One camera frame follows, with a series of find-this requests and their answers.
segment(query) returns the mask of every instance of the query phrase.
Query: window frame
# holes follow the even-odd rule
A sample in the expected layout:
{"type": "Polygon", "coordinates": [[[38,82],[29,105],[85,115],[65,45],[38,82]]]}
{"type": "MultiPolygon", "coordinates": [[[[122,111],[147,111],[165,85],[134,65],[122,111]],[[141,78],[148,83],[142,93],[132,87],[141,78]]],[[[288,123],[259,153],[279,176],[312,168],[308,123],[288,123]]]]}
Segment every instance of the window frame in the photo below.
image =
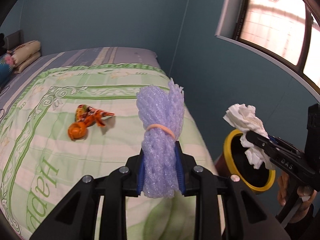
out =
{"type": "Polygon", "coordinates": [[[280,55],[264,48],[261,47],[255,43],[252,43],[250,41],[244,40],[240,38],[241,32],[243,30],[244,26],[244,20],[247,15],[248,11],[248,5],[249,5],[250,0],[242,0],[240,9],[239,9],[239,14],[238,18],[236,21],[236,27],[234,30],[234,34],[232,39],[235,41],[238,41],[240,43],[246,44],[252,48],[255,48],[268,56],[274,58],[275,60],[281,62],[283,65],[288,67],[290,70],[294,71],[297,75],[299,75],[304,81],[306,81],[319,95],[320,95],[320,87],[318,87],[310,78],[308,78],[304,73],[304,67],[307,61],[308,57],[308,52],[309,52],[309,47],[310,47],[310,42],[311,42],[311,32],[312,32],[312,24],[313,24],[313,17],[311,14],[311,10],[308,7],[308,4],[306,3],[305,0],[302,0],[305,3],[305,8],[306,8],[306,18],[305,18],[305,33],[304,33],[304,39],[302,43],[302,48],[301,48],[301,54],[299,57],[299,60],[297,62],[297,65],[294,65],[293,63],[289,62],[285,58],[281,57],[280,55]]]}

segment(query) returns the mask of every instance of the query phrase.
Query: window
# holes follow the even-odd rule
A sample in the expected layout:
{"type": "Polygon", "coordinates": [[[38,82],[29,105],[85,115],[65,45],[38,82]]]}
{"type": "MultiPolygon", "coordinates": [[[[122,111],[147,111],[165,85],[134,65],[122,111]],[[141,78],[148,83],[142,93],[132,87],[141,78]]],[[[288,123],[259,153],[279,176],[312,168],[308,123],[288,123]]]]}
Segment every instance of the window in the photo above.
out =
{"type": "Polygon", "coordinates": [[[303,0],[242,0],[233,39],[279,60],[320,92],[320,27],[303,0]]]}

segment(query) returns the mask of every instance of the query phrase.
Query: screw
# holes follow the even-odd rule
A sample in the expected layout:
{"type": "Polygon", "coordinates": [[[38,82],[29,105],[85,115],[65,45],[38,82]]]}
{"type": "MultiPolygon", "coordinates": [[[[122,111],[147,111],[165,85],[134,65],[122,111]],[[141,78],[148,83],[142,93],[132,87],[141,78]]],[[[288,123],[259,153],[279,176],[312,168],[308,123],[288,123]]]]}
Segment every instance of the screw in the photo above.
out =
{"type": "Polygon", "coordinates": [[[194,166],[193,167],[193,170],[195,171],[195,172],[202,172],[203,171],[203,167],[202,166],[200,166],[200,165],[196,165],[196,166],[194,166]]]}
{"type": "Polygon", "coordinates": [[[236,175],[236,174],[232,174],[232,175],[230,176],[230,179],[231,179],[233,182],[238,182],[238,181],[240,181],[240,177],[239,177],[238,175],[236,175]]]}
{"type": "Polygon", "coordinates": [[[126,166],[122,166],[119,168],[119,171],[122,173],[122,174],[125,174],[125,173],[128,173],[129,172],[129,168],[126,167],[126,166]]]}
{"type": "Polygon", "coordinates": [[[84,183],[89,183],[92,180],[92,177],[90,175],[85,175],[82,177],[82,181],[84,183]]]}

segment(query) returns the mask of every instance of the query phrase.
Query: blue wall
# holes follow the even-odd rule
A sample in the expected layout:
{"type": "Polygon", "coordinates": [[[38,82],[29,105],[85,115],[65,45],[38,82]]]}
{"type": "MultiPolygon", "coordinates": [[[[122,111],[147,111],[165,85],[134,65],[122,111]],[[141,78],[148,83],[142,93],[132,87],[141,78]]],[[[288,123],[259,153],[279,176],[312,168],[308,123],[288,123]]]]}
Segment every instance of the blue wall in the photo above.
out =
{"type": "MultiPolygon", "coordinates": [[[[214,159],[221,154],[233,129],[222,117],[236,103],[255,106],[269,134],[304,149],[308,107],[316,99],[278,66],[214,36],[222,4],[190,0],[171,72],[184,87],[187,107],[209,152],[214,159]]],[[[259,195],[273,213],[279,208],[277,190],[275,183],[259,195]]]]}
{"type": "MultiPolygon", "coordinates": [[[[0,28],[19,28],[42,42],[43,54],[103,46],[151,49],[169,73],[187,0],[19,0],[0,28]]],[[[171,71],[215,159],[232,130],[229,106],[256,106],[269,134],[304,148],[314,97],[257,54],[214,36],[223,0],[190,0],[171,71]]],[[[277,185],[260,195],[275,213],[277,185]]]]}

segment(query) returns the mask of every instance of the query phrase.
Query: pink flower print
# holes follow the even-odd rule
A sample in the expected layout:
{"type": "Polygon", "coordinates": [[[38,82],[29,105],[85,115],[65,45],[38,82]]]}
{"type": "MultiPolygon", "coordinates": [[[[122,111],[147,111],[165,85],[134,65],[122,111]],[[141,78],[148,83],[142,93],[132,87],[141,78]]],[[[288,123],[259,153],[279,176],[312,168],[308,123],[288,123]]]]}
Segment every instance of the pink flower print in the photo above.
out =
{"type": "Polygon", "coordinates": [[[4,61],[12,67],[14,65],[14,60],[10,54],[4,56],[4,61]]]}

